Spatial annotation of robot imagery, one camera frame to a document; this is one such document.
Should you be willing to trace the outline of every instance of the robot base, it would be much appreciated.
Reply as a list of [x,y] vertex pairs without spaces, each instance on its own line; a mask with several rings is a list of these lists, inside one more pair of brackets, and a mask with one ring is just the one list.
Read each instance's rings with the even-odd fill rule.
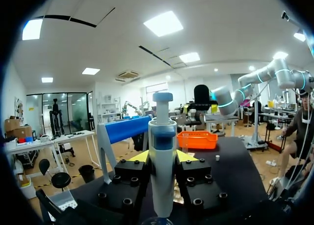
[[266,143],[264,144],[258,144],[259,141],[262,141],[260,137],[258,137],[257,141],[253,139],[252,136],[242,136],[240,137],[244,143],[245,148],[249,149],[258,149],[258,148],[264,148],[267,149],[268,145]]

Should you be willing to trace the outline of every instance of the blue foam roller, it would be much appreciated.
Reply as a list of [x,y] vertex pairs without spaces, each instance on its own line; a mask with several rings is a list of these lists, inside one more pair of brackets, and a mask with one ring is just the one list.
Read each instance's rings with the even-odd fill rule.
[[148,131],[149,116],[112,122],[105,125],[110,143],[116,143]]

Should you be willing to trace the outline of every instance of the glass partition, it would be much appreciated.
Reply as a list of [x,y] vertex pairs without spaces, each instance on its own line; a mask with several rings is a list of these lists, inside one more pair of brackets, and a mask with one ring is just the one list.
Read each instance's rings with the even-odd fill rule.
[[40,138],[45,134],[42,115],[42,95],[30,95],[26,97],[25,119],[31,126],[34,138]]
[[[55,113],[50,116],[50,111],[53,111],[55,103],[58,105],[61,115]],[[53,131],[55,136],[70,133],[66,93],[43,94],[43,121],[47,135],[53,136]]]
[[68,110],[71,132],[89,130],[86,93],[68,93]]

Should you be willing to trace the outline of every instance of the poster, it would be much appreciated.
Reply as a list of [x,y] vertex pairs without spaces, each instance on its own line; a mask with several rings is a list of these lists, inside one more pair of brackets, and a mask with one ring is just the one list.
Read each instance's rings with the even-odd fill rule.
[[15,99],[14,99],[14,115],[21,120],[21,125],[23,126],[23,124],[24,124],[23,103],[17,97],[15,97]]

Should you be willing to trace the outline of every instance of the shorts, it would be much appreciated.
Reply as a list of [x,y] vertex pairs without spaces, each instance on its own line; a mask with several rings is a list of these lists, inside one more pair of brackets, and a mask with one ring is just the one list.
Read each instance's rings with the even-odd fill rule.
[[300,158],[302,160],[305,160],[307,155],[308,155],[308,152],[310,150],[310,147],[311,147],[311,142],[310,141],[306,141],[305,144],[304,144],[304,149],[303,149],[303,152],[302,152],[302,155],[301,154],[301,150],[302,150],[302,146],[303,146],[303,140],[294,140],[295,144],[296,144],[296,147],[297,147],[297,150],[295,153],[291,154],[291,156],[293,158]]

